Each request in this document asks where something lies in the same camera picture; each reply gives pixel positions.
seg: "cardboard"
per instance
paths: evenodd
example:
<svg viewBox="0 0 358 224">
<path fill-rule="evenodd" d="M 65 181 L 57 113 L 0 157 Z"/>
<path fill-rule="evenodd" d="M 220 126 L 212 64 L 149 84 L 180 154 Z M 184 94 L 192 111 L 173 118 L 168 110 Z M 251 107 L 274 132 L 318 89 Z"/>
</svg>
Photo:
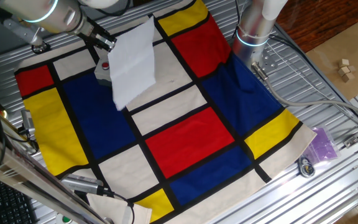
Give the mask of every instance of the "cardboard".
<svg viewBox="0 0 358 224">
<path fill-rule="evenodd" d="M 348 100 L 358 95 L 358 23 L 306 54 Z M 348 83 L 338 74 L 343 58 L 357 68 L 355 79 Z"/>
</svg>

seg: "blue led ring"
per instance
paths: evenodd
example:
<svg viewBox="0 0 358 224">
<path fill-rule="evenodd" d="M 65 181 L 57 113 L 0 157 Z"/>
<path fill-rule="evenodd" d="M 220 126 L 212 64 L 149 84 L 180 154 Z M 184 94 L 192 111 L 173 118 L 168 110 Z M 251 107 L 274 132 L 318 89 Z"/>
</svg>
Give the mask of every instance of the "blue led ring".
<svg viewBox="0 0 358 224">
<path fill-rule="evenodd" d="M 237 34 L 238 39 L 239 39 L 243 44 L 248 45 L 248 46 L 251 46 L 251 47 L 262 46 L 262 45 L 266 44 L 266 42 L 268 41 L 268 39 L 267 39 L 265 42 L 263 42 L 263 43 L 261 43 L 261 44 L 248 44 L 247 42 L 241 40 L 241 38 L 239 37 L 239 31 L 238 31 L 238 30 L 236 31 L 236 34 Z"/>
<path fill-rule="evenodd" d="M 44 19 L 46 19 L 48 16 L 50 16 L 53 13 L 53 10 L 55 10 L 55 8 L 56 8 L 57 2 L 58 2 L 58 0 L 55 0 L 55 2 L 53 3 L 53 6 L 52 6 L 52 8 L 50 8 L 49 12 L 46 13 L 46 15 L 42 16 L 40 19 L 36 19 L 36 20 L 33 20 L 33 21 L 28 21 L 28 20 L 25 20 L 25 19 L 23 19 L 23 20 L 26 21 L 26 22 L 31 22 L 31 23 L 43 21 Z"/>
</svg>

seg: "keyboard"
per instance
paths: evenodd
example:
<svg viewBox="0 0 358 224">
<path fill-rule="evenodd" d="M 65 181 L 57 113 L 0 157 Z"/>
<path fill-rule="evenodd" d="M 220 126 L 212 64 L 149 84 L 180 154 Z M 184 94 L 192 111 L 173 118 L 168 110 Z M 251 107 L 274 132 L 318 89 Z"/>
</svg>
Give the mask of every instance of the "keyboard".
<svg viewBox="0 0 358 224">
<path fill-rule="evenodd" d="M 0 182 L 0 224 L 33 224 L 30 198 Z"/>
</svg>

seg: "white paper sheet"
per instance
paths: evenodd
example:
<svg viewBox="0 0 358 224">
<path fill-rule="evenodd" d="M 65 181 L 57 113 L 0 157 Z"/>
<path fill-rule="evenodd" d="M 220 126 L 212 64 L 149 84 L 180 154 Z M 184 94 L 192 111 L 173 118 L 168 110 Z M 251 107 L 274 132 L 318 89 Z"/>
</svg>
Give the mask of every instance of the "white paper sheet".
<svg viewBox="0 0 358 224">
<path fill-rule="evenodd" d="M 87 195 L 89 205 L 102 217 L 111 218 L 116 224 L 131 224 L 133 214 L 131 208 L 123 200 L 94 194 Z M 140 205 L 134 205 L 134 224 L 148 224 L 152 216 L 152 210 Z"/>
<path fill-rule="evenodd" d="M 108 53 L 112 95 L 118 110 L 155 83 L 154 18 L 117 37 Z"/>
</svg>

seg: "red button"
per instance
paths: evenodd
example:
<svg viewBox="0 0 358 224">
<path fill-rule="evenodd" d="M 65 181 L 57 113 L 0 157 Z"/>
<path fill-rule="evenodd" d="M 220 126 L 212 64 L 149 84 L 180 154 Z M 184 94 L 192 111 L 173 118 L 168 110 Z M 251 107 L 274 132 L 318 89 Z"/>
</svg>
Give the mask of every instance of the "red button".
<svg viewBox="0 0 358 224">
<path fill-rule="evenodd" d="M 103 63 L 102 63 L 102 68 L 103 68 L 104 70 L 109 69 L 109 63 L 108 63 L 108 62 L 103 62 Z"/>
</svg>

